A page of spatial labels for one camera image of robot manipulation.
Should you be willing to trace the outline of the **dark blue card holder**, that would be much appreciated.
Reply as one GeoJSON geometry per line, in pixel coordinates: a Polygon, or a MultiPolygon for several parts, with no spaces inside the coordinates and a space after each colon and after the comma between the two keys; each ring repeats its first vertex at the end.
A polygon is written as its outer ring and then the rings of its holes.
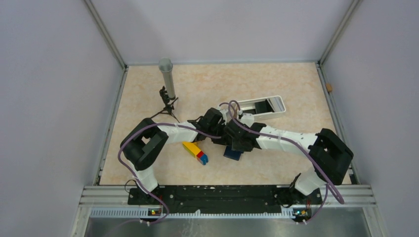
{"type": "Polygon", "coordinates": [[[231,146],[226,146],[223,156],[235,161],[239,161],[243,152],[235,151],[231,146]]]}

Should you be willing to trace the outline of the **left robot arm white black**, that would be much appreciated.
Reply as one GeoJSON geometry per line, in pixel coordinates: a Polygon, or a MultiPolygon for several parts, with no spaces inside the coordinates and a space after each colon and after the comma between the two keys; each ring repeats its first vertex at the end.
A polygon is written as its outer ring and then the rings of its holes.
{"type": "Polygon", "coordinates": [[[225,124],[226,115],[216,108],[208,109],[198,119],[178,123],[154,122],[152,118],[145,118],[121,142],[118,160],[132,173],[140,188],[140,198],[146,204],[153,204],[159,196],[153,164],[163,147],[206,138],[222,142],[225,124]]]}

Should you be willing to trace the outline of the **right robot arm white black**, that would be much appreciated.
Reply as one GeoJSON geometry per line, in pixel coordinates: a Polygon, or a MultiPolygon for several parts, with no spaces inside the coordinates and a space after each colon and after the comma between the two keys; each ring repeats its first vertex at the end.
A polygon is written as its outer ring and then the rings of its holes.
{"type": "Polygon", "coordinates": [[[323,186],[341,199],[336,188],[343,183],[354,154],[332,130],[323,128],[318,133],[298,133],[255,122],[251,114],[234,118],[222,110],[222,116],[226,120],[224,132],[231,138],[233,150],[277,150],[301,155],[312,163],[311,168],[293,181],[290,189],[293,202],[304,203],[314,190],[323,186]]]}

